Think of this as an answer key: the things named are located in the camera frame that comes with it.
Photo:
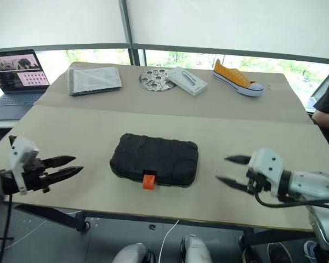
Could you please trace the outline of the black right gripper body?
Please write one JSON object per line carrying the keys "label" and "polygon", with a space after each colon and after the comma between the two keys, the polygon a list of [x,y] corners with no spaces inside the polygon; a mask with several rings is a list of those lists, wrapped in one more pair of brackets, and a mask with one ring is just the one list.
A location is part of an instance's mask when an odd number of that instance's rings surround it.
{"label": "black right gripper body", "polygon": [[247,171],[246,176],[248,177],[247,193],[254,195],[262,191],[271,191],[271,183],[267,180],[266,176],[261,173],[252,172],[251,170]]}

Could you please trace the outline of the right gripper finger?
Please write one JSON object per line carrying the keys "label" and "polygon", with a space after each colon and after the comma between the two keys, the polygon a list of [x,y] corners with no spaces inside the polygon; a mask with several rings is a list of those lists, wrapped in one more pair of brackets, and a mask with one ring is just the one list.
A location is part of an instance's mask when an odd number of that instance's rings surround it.
{"label": "right gripper finger", "polygon": [[216,176],[216,178],[231,188],[234,188],[234,189],[237,189],[237,190],[240,190],[243,192],[247,192],[247,185],[243,185],[243,184],[237,182],[236,180],[233,180],[231,178],[221,177],[221,176]]}
{"label": "right gripper finger", "polygon": [[224,158],[226,161],[237,163],[237,164],[242,164],[242,165],[247,165],[250,160],[251,156],[247,155],[233,155],[233,156],[227,156]]}

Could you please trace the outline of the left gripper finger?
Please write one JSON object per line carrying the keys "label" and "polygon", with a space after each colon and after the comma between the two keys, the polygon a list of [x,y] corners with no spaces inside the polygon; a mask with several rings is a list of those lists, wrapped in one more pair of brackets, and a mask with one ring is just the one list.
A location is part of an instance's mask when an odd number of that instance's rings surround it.
{"label": "left gripper finger", "polygon": [[56,184],[57,182],[64,181],[68,178],[73,177],[74,175],[78,174],[83,169],[82,166],[77,167],[67,167],[61,169],[55,173],[48,175],[48,182],[50,184]]}
{"label": "left gripper finger", "polygon": [[42,163],[45,165],[46,168],[57,168],[70,163],[74,159],[76,158],[73,156],[64,155],[64,156],[57,156],[57,157],[44,159]]}

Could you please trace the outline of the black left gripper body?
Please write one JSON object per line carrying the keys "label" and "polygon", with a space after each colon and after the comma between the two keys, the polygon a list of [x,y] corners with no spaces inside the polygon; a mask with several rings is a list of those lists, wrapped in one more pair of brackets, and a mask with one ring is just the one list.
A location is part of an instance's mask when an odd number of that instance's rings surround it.
{"label": "black left gripper body", "polygon": [[28,191],[42,190],[43,193],[50,191],[48,173],[45,172],[46,166],[41,159],[35,158],[31,163],[23,166],[22,177]]}

